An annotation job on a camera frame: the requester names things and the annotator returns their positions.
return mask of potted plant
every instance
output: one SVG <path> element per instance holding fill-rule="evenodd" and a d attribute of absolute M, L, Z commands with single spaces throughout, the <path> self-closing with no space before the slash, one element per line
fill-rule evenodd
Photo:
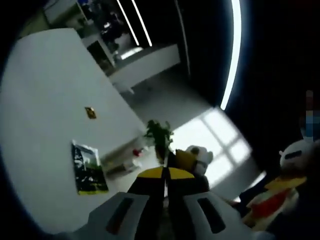
<path fill-rule="evenodd" d="M 148 121 L 147 132 L 144 137 L 153 141 L 160 164 L 164 164 L 165 158 L 170 152 L 169 146 L 173 142 L 171 139 L 173 134 L 169 122 L 166 121 L 165 126 L 161 126 L 156 120 Z"/>

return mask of yellow object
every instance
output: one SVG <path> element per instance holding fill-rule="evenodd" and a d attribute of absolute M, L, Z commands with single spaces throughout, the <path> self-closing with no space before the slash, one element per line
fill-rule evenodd
<path fill-rule="evenodd" d="M 170 178 L 171 179 L 194 179 L 195 176 L 193 176 L 190 172 L 187 172 L 182 169 L 169 167 L 170 172 Z"/>
<path fill-rule="evenodd" d="M 97 190 L 97 191 L 78 191 L 79 195 L 95 195 L 95 194 L 106 194 L 109 190 Z"/>
<path fill-rule="evenodd" d="M 306 177 L 293 179 L 282 179 L 280 177 L 277 177 L 276 179 L 265 185 L 264 188 L 268 190 L 291 189 L 298 187 L 299 185 L 303 184 L 306 180 Z"/>
<path fill-rule="evenodd" d="M 137 177 L 138 178 L 148 178 L 148 179 L 160 179 L 162 176 L 163 166 L 147 169 L 141 172 Z"/>
<path fill-rule="evenodd" d="M 175 151 L 175 159 L 177 167 L 188 172 L 193 170 L 195 161 L 197 161 L 197 157 L 194 154 L 178 149 Z"/>
<path fill-rule="evenodd" d="M 85 109 L 86 114 L 89 119 L 96 119 L 97 118 L 96 112 L 92 107 L 86 106 L 86 107 L 84 107 L 84 109 Z"/>

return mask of sunlight on floor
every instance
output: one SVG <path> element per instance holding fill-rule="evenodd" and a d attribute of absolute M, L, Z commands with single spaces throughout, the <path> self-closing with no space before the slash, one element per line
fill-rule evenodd
<path fill-rule="evenodd" d="M 250 157 L 250 146 L 219 108 L 204 112 L 173 132 L 172 150 L 194 145 L 213 152 L 213 161 L 205 173 L 211 188 Z"/>

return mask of dark wall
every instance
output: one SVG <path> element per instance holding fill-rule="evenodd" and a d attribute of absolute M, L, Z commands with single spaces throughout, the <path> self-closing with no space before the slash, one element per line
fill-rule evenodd
<path fill-rule="evenodd" d="M 192 82 L 221 104 L 233 41 L 230 1 L 184 3 Z M 226 113 L 253 148 L 258 165 L 275 172 L 279 150 L 301 138 L 307 89 L 319 91 L 319 21 L 315 1 L 241 0 L 238 70 Z"/>
<path fill-rule="evenodd" d="M 301 139 L 306 90 L 317 95 L 319 22 L 311 2 L 247 3 L 251 55 L 241 52 L 226 112 L 250 142 L 258 164 L 274 171 L 279 150 Z"/>
<path fill-rule="evenodd" d="M 180 25 L 174 0 L 135 0 L 152 44 L 176 43 Z"/>
<path fill-rule="evenodd" d="M 139 45 L 143 48 L 149 47 L 148 40 L 146 38 L 145 32 L 143 30 L 143 27 L 141 25 L 141 22 L 139 20 L 139 17 L 137 15 L 137 12 L 134 8 L 132 1 L 131 0 L 119 0 L 119 1 L 122 5 L 122 8 L 123 8 L 128 20 L 129 20 L 130 24 L 131 24 L 131 27 L 132 27 L 134 34 L 139 42 Z M 122 19 L 124 20 L 125 17 L 123 15 L 119 5 L 115 4 L 115 6 L 117 7 L 118 13 L 121 14 Z M 127 27 L 126 30 L 128 33 L 130 33 L 132 42 L 134 44 L 136 44 L 129 27 Z"/>

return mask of curved light strip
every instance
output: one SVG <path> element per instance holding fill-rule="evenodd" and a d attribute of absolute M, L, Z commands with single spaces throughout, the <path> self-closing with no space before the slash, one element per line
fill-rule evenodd
<path fill-rule="evenodd" d="M 135 0 L 131 0 L 131 1 L 132 1 L 132 3 L 133 3 L 134 8 L 135 8 L 136 14 L 138 14 L 139 20 L 140 20 L 140 22 L 141 22 L 141 25 L 142 25 L 144 34 L 145 34 L 145 36 L 146 36 L 146 39 L 148 40 L 149 46 L 152 47 L 152 43 L 151 43 L 149 34 L 148 34 L 148 32 L 147 32 L 145 23 L 144 23 L 144 21 L 142 20 L 142 17 L 141 17 L 141 15 L 140 15 L 140 12 L 139 12 L 139 10 L 138 10 L 138 7 L 137 7 L 137 5 L 136 5 L 136 2 L 135 2 Z"/>
<path fill-rule="evenodd" d="M 124 9 L 123 9 L 120 1 L 119 1 L 119 0 L 116 0 L 116 1 L 118 2 L 119 7 L 120 7 L 120 9 L 121 9 L 121 12 L 123 13 L 124 18 L 125 18 L 126 22 L 128 23 L 128 26 L 129 26 L 129 29 L 130 29 L 130 31 L 131 31 L 131 33 L 132 33 L 133 38 L 134 38 L 135 44 L 137 44 L 137 45 L 139 46 L 138 39 L 137 39 L 137 37 L 136 37 L 136 35 L 135 35 L 134 30 L 133 30 L 132 27 L 131 27 L 131 24 L 130 24 L 128 18 L 127 18 L 127 15 L 126 15 L 126 13 L 125 13 L 125 11 L 124 11 Z"/>
<path fill-rule="evenodd" d="M 186 58 L 186 65 L 187 65 L 187 70 L 188 70 L 188 76 L 191 78 L 191 72 L 190 72 L 190 60 L 189 60 L 189 51 L 188 51 L 188 43 L 187 43 L 187 37 L 186 37 L 186 30 L 185 30 L 185 25 L 184 25 L 184 19 L 181 14 L 181 9 L 178 3 L 178 0 L 174 0 L 174 4 L 178 13 L 178 17 L 180 20 L 180 25 L 182 29 L 182 36 L 183 36 L 183 43 L 184 43 L 184 50 L 185 50 L 185 58 Z"/>
<path fill-rule="evenodd" d="M 231 0 L 232 11 L 233 11 L 233 47 L 232 56 L 230 63 L 230 70 L 228 80 L 226 82 L 223 99 L 220 108 L 222 110 L 226 109 L 228 100 L 231 94 L 232 87 L 234 85 L 237 66 L 240 55 L 240 45 L 241 45 L 241 9 L 239 0 Z"/>

